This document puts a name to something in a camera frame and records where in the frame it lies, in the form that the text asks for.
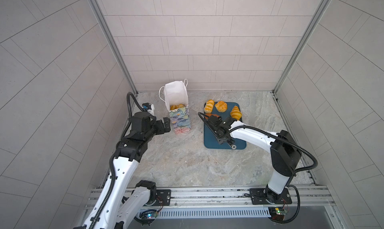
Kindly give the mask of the round fake bun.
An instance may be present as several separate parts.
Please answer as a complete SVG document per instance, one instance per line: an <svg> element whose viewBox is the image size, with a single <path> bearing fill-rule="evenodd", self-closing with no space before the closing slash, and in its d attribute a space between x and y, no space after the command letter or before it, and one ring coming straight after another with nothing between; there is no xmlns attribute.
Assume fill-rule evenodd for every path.
<svg viewBox="0 0 384 229"><path fill-rule="evenodd" d="M219 102L217 102L217 103L215 104L215 108L216 108L216 110L217 110L218 112L220 112L220 113L224 113L224 112L227 111L227 109L228 109L228 105L227 105L227 103L224 102L224 101L219 101Z"/></svg>

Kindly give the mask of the yellow striped fake croissant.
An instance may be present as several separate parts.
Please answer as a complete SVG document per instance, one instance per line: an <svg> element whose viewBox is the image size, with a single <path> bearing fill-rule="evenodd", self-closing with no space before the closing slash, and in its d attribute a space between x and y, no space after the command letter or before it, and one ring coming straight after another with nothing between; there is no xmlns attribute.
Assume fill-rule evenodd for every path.
<svg viewBox="0 0 384 229"><path fill-rule="evenodd" d="M240 120L240 119L241 119L241 117L242 117L242 113L241 113L241 111L240 111L240 109L239 109L238 106L235 105L235 106L232 108L232 110L231 110L231 112L230 112L230 116L231 116L231 118L234 118L234 119L236 119L236 120Z"/></svg>

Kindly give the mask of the floral paper bag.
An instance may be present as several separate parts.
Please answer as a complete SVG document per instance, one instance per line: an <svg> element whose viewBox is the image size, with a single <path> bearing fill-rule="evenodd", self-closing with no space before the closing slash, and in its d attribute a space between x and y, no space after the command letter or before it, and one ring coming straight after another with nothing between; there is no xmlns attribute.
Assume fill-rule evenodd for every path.
<svg viewBox="0 0 384 229"><path fill-rule="evenodd" d="M166 105L175 134L188 133L192 129L187 85L185 79L170 82L159 89L159 98Z"/></svg>

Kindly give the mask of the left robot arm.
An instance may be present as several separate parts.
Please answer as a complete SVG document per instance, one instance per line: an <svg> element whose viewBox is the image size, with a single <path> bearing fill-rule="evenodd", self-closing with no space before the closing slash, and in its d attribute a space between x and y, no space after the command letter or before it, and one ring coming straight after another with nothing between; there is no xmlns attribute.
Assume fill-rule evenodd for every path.
<svg viewBox="0 0 384 229"><path fill-rule="evenodd" d="M122 200L148 143L154 136L170 132L171 120L158 120L140 111L130 118L130 124L130 132L117 143L110 158L110 174L82 229L126 229L144 205L156 201L156 183L150 181L139 182L128 199Z"/></svg>

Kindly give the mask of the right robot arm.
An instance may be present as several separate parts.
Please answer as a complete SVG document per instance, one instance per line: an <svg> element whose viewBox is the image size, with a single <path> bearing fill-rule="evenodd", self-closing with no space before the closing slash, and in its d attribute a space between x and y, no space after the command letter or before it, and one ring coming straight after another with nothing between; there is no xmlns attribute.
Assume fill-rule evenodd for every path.
<svg viewBox="0 0 384 229"><path fill-rule="evenodd" d="M290 134L284 130L280 133L263 131L231 117L222 120L220 116L203 114L201 119L219 144L236 149L235 140L240 139L270 153L274 171L261 198L270 204L280 204L284 189L292 181L302 157Z"/></svg>

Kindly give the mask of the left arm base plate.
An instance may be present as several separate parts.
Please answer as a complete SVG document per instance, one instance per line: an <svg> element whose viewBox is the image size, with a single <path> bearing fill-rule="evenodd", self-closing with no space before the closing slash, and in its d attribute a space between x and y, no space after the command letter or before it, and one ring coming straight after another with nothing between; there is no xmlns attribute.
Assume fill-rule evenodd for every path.
<svg viewBox="0 0 384 229"><path fill-rule="evenodd" d="M171 200L172 191L167 190L157 190L155 201L151 204L145 204L145 207L160 207L160 206L169 206Z"/></svg>

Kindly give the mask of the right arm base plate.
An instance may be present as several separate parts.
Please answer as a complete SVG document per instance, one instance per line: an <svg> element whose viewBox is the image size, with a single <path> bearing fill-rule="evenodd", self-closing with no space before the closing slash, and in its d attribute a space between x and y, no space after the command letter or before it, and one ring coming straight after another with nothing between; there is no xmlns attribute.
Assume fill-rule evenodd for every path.
<svg viewBox="0 0 384 229"><path fill-rule="evenodd" d="M276 194L273 191L266 194L265 189L250 189L249 195L253 205L292 204L292 198L287 188L281 194Z"/></svg>

